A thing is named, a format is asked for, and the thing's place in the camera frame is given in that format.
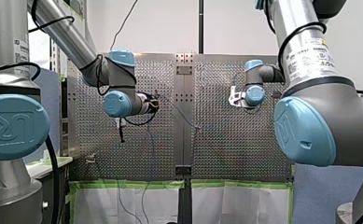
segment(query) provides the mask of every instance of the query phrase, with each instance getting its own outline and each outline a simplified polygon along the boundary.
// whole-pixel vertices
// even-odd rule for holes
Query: ur logo
[[[292,137],[292,127],[291,127],[291,124],[289,122],[289,119],[288,119],[287,115],[283,115],[276,122],[276,131],[277,131],[277,134],[278,134],[277,137],[281,139],[281,143],[283,145],[288,143],[289,138]]]
[[[33,112],[0,113],[0,146],[34,141]]]

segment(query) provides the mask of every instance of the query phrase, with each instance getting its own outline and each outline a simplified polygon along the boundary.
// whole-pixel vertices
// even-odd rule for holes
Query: metal bracket
[[[273,99],[280,99],[282,95],[283,95],[283,94],[282,94],[280,91],[274,91],[274,92],[272,93],[272,98],[273,98]]]
[[[175,167],[176,175],[191,175],[192,167],[190,165],[180,165]]]
[[[192,75],[192,66],[177,66],[178,75]]]

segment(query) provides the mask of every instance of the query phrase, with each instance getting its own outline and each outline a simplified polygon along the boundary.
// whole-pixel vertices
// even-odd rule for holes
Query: pegboard
[[[69,78],[70,93],[75,98],[69,100],[74,122],[70,128],[69,141],[76,159],[71,168],[71,177],[76,180],[95,178],[126,178],[134,180],[161,180],[174,178],[174,133],[173,106],[161,102],[161,109],[147,126],[128,125],[123,129],[125,143],[119,139],[115,119],[103,110],[104,98],[96,88],[88,87],[81,74],[70,63],[73,74]],[[174,55],[140,55],[136,57],[135,75],[138,91],[166,95],[173,101],[175,79]],[[129,118],[142,123],[152,115]]]
[[[230,86],[244,88],[244,64],[253,59],[273,63],[273,57],[195,57],[192,178],[290,181],[291,161],[277,145],[274,92],[282,84],[264,84],[266,100],[253,111],[230,106]]]
[[[71,178],[175,179],[175,167],[182,164],[191,166],[192,178],[289,181],[291,162],[275,140],[276,99],[270,96],[283,86],[265,85],[267,99],[254,115],[228,103],[231,83],[242,88],[244,63],[252,59],[273,62],[275,57],[136,54],[137,89],[157,91],[165,99],[160,98],[161,109],[149,127],[124,129],[123,144],[115,120],[103,110],[103,97],[69,63]],[[91,155],[95,162],[86,161]]]

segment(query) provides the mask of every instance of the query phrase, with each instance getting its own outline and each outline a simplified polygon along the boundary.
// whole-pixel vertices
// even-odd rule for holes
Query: light blue joint cap
[[[132,113],[132,102],[122,91],[111,91],[105,96],[105,113],[111,118],[125,118]]]
[[[298,97],[286,97],[274,109],[274,119],[277,142],[291,160],[315,166],[335,162],[332,132],[309,103]]]
[[[244,70],[245,72],[250,71],[251,69],[254,69],[256,67],[260,67],[263,65],[263,61],[262,60],[251,60],[245,63],[244,65]]]
[[[133,53],[125,49],[111,50],[109,52],[109,59],[125,66],[135,67]]]
[[[49,127],[49,115],[39,102],[24,95],[0,95],[0,161],[36,151],[48,137]]]
[[[256,9],[262,10],[264,8],[265,0],[256,0]]]
[[[260,86],[252,86],[245,92],[245,102],[248,105],[256,106],[265,101],[265,90]]]

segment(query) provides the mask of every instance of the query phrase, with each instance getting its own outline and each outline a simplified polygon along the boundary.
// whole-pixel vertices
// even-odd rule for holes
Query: white wall
[[[88,27],[99,52],[108,52],[134,0],[88,0]],[[198,1],[141,0],[116,44],[135,52],[192,52],[198,48]]]
[[[88,27],[108,52],[134,0],[88,0]],[[204,53],[275,55],[278,47],[254,0],[210,0],[204,6]],[[328,44],[340,74],[363,89],[363,1],[349,0],[328,24]],[[139,1],[116,44],[135,52],[198,51],[198,1]]]

